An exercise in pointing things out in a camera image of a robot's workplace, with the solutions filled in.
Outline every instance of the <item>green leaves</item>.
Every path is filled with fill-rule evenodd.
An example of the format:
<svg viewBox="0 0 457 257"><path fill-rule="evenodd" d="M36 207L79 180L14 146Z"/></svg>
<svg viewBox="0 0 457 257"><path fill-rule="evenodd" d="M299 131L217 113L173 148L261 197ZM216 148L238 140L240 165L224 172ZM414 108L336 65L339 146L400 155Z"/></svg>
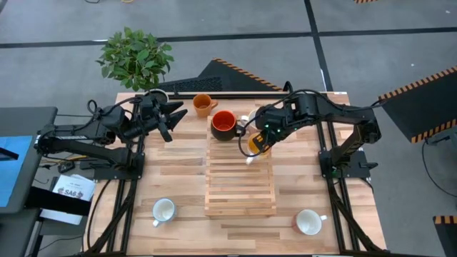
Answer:
<svg viewBox="0 0 457 257"><path fill-rule="evenodd" d="M165 81L164 75L171 68L169 62L174 61L165 54L172 50L170 45L128 27L124 27L124 36L116 32L101 50L104 53L96 61L101 65L101 75L119 80L121 86L134 91L156 88L159 76Z"/></svg>

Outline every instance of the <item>cup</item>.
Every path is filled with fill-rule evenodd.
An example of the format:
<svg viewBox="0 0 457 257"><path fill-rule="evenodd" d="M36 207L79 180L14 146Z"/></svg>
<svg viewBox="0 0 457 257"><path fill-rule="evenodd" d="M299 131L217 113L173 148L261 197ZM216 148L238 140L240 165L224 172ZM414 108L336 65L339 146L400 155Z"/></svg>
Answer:
<svg viewBox="0 0 457 257"><path fill-rule="evenodd" d="M254 143L254 141L253 141L258 136L260 136L260 133L259 132L255 132L255 133L251 134L249 136L249 138L248 138L248 154L249 155L257 154L260 151L258 149L258 147L256 146L256 144ZM258 155L256 157L248 157L246 159L246 164L247 165L251 164L258 157L260 157L262 155L266 155L269 151L270 151L270 148L267 148L266 151L264 151L263 153L261 153L260 155Z"/></svg>
<svg viewBox="0 0 457 257"><path fill-rule="evenodd" d="M159 199L152 207L152 216L155 218L154 227L172 221L176 216L176 205L168 198Z"/></svg>
<svg viewBox="0 0 457 257"><path fill-rule="evenodd" d="M217 100L211 99L206 94L198 94L194 97L194 108L197 116L201 118L207 117L218 104Z"/></svg>
<svg viewBox="0 0 457 257"><path fill-rule="evenodd" d="M211 133L219 141L230 141L235 136L244 136L243 126L236 123L236 116L231 111L218 111L211 121Z"/></svg>
<svg viewBox="0 0 457 257"><path fill-rule="evenodd" d="M322 228L322 221L325 221L327 216L319 216L315 211L302 210L292 218L292 229L297 233L314 236Z"/></svg>
<svg viewBox="0 0 457 257"><path fill-rule="evenodd" d="M243 115L240 119L241 124L245 126L251 119L254 119L256 117L256 110L252 110L248 116ZM249 126L246 128L246 130L249 132L249 134L253 134L256 132L260 132L260 130L257 129L256 127L256 121L252 121Z"/></svg>

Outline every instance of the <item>plant pot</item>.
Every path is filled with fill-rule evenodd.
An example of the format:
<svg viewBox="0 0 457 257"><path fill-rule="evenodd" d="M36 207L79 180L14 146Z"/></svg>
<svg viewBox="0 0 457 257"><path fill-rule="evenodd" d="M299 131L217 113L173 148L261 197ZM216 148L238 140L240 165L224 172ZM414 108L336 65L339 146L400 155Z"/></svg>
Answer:
<svg viewBox="0 0 457 257"><path fill-rule="evenodd" d="M159 103L167 103L170 98L169 96L165 93L165 91L161 90L161 89L151 89L149 91L147 91L145 94L145 96L155 96L157 101L159 101Z"/></svg>

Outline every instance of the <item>floor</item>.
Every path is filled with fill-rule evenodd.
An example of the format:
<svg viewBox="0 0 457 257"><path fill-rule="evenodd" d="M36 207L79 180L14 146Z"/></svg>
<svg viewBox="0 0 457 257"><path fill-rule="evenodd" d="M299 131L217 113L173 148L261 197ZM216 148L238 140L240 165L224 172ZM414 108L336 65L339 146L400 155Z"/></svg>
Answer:
<svg viewBox="0 0 457 257"><path fill-rule="evenodd" d="M126 90L117 81L102 78L94 62L101 46L7 49L2 44L106 39L124 26L159 37L311 31L302 0L2 1L0 106L57 106L60 114L86 114L89 99L105 106ZM311 0L311 5L320 32L457 26L454 0L378 0L370 4ZM457 32L336 34L320 37L323 55L319 58L310 36L171 43L176 61L166 80L197 76L211 58L219 57L274 84L289 80L295 89L323 91L332 86L334 91L347 91L353 105L365 106L382 93L456 65ZM326 79L325 87L321 68L331 79ZM376 110L376 116L383 138L364 148L369 161L379 163L372 170L372 183L388 249L444 256L432 217L457 215L456 199L430 182L421 145L410 144L383 110ZM69 122L78 124L84 119L57 120L58 124ZM427 146L425 154L432 176L453 193L457 193L455 154L447 142ZM46 181L56 175L55 170L40 169L37 178ZM45 237L42 246L55 239ZM80 239L60 241L39 256L71 255L80 246Z"/></svg>

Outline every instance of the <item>wooden tabletop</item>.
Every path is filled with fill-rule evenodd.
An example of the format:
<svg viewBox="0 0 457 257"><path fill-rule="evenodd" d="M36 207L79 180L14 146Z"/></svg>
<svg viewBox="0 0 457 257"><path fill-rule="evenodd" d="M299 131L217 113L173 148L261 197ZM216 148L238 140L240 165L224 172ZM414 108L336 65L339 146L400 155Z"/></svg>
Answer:
<svg viewBox="0 0 457 257"><path fill-rule="evenodd" d="M119 93L116 101L132 96L134 94ZM345 93L332 92L328 96L336 103L348 104ZM251 110L273 101L219 100L212 113L228 109L237 116L248 115ZM129 104L123 107L131 109ZM320 146L315 126L298 130L272 148L276 215L212 219L204 214L207 120L197 118L192 100L185 100L182 108L189 112L171 133L171 143L165 143L157 131L146 137L146 163L136 191L128 255L338 253L327 185L318 162ZM352 126L334 126L338 144L341 144L351 134ZM323 127L329 147L328 131L325 124ZM357 178L346 181L354 218L375 244L385 248L371 189ZM105 183L99 182L94 199ZM111 220L117 187L118 181L112 181L97 206L91 228L92 243ZM178 215L172 222L154 228L152 206L163 197L176 203ZM315 236L301 235L291 229L292 216L305 208L328 216L321 232ZM343 217L341 220L346 247L350 248L347 225ZM119 250L123 227L121 221L115 250Z"/></svg>

